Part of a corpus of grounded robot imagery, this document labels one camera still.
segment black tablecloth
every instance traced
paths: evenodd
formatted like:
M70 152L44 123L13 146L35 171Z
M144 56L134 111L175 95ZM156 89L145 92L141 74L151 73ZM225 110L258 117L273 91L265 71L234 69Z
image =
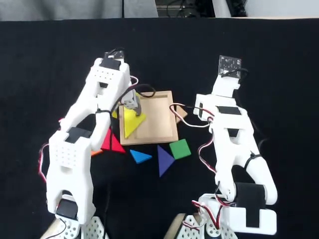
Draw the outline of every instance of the black tablecloth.
M158 91L172 90L175 102L193 105L209 94L220 54L238 57L250 76L239 97L268 138L262 154L278 188L273 237L315 238L317 212L319 19L114 19L0 23L0 196L1 238L39 238L53 220L45 184L37 175L38 150L58 129L75 102L90 66L103 52L126 50L131 74ZM200 123L189 112L187 120ZM125 146L153 155L136 165L129 153L105 152L92 159L97 215L111 184L111 239L162 238L177 213L193 213L192 199L214 191L213 176L196 149L207 129L178 125L192 156L158 176L156 145ZM161 144L169 151L168 144ZM213 147L204 156L212 164ZM45 155L44 168L48 167ZM250 182L241 168L235 181Z

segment tangram piece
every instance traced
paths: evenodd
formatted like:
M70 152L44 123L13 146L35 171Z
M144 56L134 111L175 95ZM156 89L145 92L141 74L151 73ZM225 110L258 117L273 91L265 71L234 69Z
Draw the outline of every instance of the tangram piece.
M100 153L102 153L103 152L103 150L99 150L99 151L91 151L91 157L92 156L95 156L95 155L97 155L97 154L100 154Z
M131 133L146 119L146 115L141 113L140 116L136 116L134 110L129 110L124 107L124 132L125 138L128 138Z
M176 106L176 112L182 117L185 118L187 116L187 112L183 110L182 107ZM180 118L176 117L176 123L180 122Z
M101 149L110 150L110 135L111 135L111 129L108 130L108 133L106 134L104 142L101 146ZM114 134L112 134L112 151L125 153L125 150L123 149L119 141L115 138Z
M174 158L158 145L159 176L161 177L174 163Z
M117 119L118 118L118 113L116 111L113 111L112 117Z
M138 152L138 151L135 151L135 150L131 150L130 149L130 152L131 152L131 155L133 156L133 158L134 158L136 163L142 163L142 162L152 158L151 155L148 155L148 154L145 154L145 153L141 153L141 152Z
M179 141L170 143L169 147L175 159L180 159L191 155L186 139L181 139Z

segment gray curtain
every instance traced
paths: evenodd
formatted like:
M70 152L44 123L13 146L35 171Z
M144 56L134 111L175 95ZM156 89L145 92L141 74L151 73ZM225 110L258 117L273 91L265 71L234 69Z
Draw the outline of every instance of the gray curtain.
M158 17L155 0L124 0L126 17ZM122 17L122 0L0 0L0 20Z

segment orange piece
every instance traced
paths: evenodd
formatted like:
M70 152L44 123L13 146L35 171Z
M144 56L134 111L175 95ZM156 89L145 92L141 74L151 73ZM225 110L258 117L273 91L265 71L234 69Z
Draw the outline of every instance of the orange piece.
M97 154L100 154L100 153L102 153L103 152L103 150L99 150L99 151L91 151L91 157L92 156L95 156L95 155L97 155Z

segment purple triangle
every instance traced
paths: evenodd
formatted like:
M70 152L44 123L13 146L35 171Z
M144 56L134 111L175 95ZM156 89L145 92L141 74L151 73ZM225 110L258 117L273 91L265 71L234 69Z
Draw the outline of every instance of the purple triangle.
M158 145L158 153L159 153L159 176L161 177L166 170L174 163L175 159L170 156L164 149L162 149Z

